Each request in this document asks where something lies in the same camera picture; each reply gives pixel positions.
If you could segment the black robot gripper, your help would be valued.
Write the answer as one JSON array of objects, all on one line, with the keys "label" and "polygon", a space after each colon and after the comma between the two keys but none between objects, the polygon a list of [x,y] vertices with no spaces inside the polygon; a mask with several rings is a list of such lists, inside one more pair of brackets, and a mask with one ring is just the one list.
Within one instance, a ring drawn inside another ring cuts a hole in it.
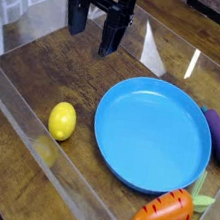
[{"label": "black robot gripper", "polygon": [[98,54],[101,57],[115,52],[122,41],[129,24],[132,23],[137,0],[68,0],[68,29],[71,35],[85,30],[90,4],[103,12],[108,12],[104,22],[101,45]]}]

